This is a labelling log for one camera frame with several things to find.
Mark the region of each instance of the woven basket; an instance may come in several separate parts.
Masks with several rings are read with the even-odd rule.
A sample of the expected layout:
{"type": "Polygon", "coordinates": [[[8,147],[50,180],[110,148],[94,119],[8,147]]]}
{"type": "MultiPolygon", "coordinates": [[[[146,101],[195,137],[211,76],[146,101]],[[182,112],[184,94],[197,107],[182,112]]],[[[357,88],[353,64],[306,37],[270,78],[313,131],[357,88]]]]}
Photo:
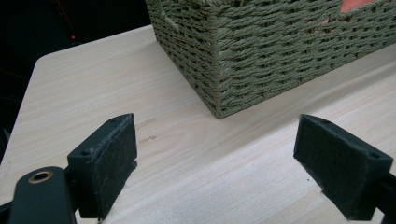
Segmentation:
{"type": "Polygon", "coordinates": [[[147,0],[158,42],[218,118],[396,42],[396,0],[147,0]]]}

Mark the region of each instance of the black floor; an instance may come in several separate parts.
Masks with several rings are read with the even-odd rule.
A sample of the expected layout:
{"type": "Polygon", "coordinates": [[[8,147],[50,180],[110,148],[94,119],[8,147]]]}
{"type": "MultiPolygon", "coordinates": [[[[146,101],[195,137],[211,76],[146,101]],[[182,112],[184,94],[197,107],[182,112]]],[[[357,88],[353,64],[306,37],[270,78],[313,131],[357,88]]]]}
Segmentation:
{"type": "Polygon", "coordinates": [[[0,0],[0,162],[38,58],[148,24],[144,0],[0,0]]]}

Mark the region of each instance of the light wood surface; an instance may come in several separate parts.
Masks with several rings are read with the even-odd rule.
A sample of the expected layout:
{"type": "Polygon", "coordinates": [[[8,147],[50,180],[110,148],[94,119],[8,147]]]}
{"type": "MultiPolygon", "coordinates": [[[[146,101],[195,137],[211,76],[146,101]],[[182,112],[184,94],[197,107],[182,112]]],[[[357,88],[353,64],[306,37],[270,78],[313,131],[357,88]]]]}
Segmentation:
{"type": "Polygon", "coordinates": [[[66,167],[70,151],[125,113],[135,115],[138,166],[105,223],[347,223],[292,157],[298,117],[328,119],[396,158],[396,45],[222,120],[151,26],[47,55],[0,167],[0,204],[20,177],[66,167]]]}

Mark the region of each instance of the wooden table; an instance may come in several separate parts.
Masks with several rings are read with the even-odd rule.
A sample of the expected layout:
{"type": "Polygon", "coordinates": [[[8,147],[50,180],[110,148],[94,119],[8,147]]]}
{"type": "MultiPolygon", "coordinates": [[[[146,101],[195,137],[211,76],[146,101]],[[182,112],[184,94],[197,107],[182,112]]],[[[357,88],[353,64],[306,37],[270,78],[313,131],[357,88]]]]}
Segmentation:
{"type": "MultiPolygon", "coordinates": [[[[105,223],[347,223],[292,157],[298,117],[331,120],[396,158],[396,45],[222,120],[151,26],[47,55],[0,167],[0,204],[20,177],[66,167],[81,141],[126,113],[135,115],[138,167],[105,223]]],[[[376,211],[373,223],[381,218],[376,211]]]]}

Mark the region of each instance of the black foam pad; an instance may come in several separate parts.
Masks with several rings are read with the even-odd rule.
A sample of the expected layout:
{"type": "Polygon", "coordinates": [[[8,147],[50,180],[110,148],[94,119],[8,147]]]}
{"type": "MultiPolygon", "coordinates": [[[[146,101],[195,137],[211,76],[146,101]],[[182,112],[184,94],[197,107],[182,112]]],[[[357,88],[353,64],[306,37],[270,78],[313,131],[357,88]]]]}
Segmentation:
{"type": "Polygon", "coordinates": [[[80,182],[81,217],[106,218],[136,156],[133,114],[110,119],[67,156],[71,176],[80,182]]]}
{"type": "Polygon", "coordinates": [[[389,173],[390,156],[325,119],[301,115],[294,158],[346,218],[372,218],[368,189],[389,173]]]}

